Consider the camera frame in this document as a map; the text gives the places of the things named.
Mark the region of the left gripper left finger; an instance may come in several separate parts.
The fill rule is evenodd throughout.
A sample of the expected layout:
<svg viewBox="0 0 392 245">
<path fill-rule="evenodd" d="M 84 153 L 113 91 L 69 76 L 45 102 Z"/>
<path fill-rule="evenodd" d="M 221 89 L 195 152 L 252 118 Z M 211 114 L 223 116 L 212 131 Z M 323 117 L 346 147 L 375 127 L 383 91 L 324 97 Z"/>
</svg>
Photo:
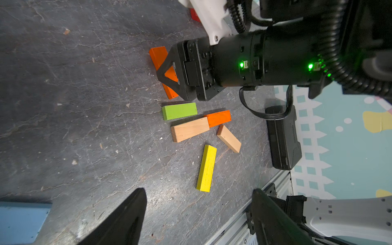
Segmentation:
<svg viewBox="0 0 392 245">
<path fill-rule="evenodd" d="M 147 208 L 144 188 L 130 194 L 81 245 L 137 245 Z"/>
</svg>

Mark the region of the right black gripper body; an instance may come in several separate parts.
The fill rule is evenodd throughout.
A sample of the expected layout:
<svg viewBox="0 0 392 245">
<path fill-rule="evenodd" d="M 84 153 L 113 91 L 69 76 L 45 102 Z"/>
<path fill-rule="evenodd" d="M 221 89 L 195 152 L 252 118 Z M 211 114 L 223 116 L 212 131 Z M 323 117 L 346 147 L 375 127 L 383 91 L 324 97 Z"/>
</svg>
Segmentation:
<svg viewBox="0 0 392 245">
<path fill-rule="evenodd" d="M 218 45 L 207 38 L 176 44 L 176 93 L 186 101 L 210 101 L 226 87 L 254 91 L 262 85 L 263 37 L 230 36 Z"/>
</svg>

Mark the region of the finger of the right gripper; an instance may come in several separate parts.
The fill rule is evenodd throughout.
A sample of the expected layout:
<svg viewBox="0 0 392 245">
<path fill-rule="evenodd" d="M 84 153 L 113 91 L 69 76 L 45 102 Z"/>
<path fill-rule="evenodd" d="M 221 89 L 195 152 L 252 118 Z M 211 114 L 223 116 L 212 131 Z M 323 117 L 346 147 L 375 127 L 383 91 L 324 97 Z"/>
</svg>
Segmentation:
<svg viewBox="0 0 392 245">
<path fill-rule="evenodd" d="M 186 71 L 184 66 L 185 51 L 183 44 L 183 42 L 179 42 L 176 45 L 172 46 L 164 62 L 157 70 L 157 78 L 162 84 L 166 85 L 167 87 L 171 88 L 175 93 L 177 93 L 179 97 L 186 100 Z M 165 73 L 170 68 L 173 68 L 175 70 L 178 82 L 173 81 L 165 75 Z"/>
</svg>

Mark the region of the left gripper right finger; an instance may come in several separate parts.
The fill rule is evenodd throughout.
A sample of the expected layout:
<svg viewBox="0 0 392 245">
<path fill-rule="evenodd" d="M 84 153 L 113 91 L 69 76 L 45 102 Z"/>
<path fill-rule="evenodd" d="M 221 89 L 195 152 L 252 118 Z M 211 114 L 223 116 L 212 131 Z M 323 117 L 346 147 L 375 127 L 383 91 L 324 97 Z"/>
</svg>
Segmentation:
<svg viewBox="0 0 392 245">
<path fill-rule="evenodd" d="M 255 232 L 260 245 L 313 245 L 314 242 L 261 189 L 252 193 Z"/>
</svg>

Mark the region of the orange block short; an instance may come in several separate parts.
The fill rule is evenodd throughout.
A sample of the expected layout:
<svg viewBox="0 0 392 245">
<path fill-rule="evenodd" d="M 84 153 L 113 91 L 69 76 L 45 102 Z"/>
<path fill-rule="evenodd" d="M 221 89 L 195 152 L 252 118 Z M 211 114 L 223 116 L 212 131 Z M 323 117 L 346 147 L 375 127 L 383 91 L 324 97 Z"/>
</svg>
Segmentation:
<svg viewBox="0 0 392 245">
<path fill-rule="evenodd" d="M 207 118 L 210 128 L 213 128 L 213 127 L 216 127 L 216 126 L 219 126 L 219 125 L 222 125 L 224 123 L 228 123 L 231 121 L 231 113 L 229 110 L 210 113 L 210 114 L 204 115 L 204 117 Z"/>
</svg>

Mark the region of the red small block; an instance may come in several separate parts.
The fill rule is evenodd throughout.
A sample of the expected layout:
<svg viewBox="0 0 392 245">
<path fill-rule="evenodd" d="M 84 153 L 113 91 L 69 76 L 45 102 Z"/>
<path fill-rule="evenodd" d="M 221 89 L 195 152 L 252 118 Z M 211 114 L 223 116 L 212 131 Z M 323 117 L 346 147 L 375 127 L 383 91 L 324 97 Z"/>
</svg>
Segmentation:
<svg viewBox="0 0 392 245">
<path fill-rule="evenodd" d="M 190 8 L 190 14 L 193 20 L 201 22 L 194 8 Z"/>
</svg>

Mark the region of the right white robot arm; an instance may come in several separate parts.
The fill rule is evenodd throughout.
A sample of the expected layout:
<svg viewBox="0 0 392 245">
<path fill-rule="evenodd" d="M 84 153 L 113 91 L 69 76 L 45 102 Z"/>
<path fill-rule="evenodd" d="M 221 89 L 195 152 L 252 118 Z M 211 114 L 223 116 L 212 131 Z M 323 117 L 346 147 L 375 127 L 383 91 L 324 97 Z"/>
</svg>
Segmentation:
<svg viewBox="0 0 392 245">
<path fill-rule="evenodd" d="M 330 83 L 344 94 L 392 100 L 391 1 L 182 1 L 195 10 L 206 38 L 172 46 L 158 80 L 186 101 L 209 101 L 227 87 L 245 91 L 286 85 L 285 106 L 253 114 L 272 130 L 273 166 L 299 161 L 293 87 L 314 99 Z"/>
</svg>

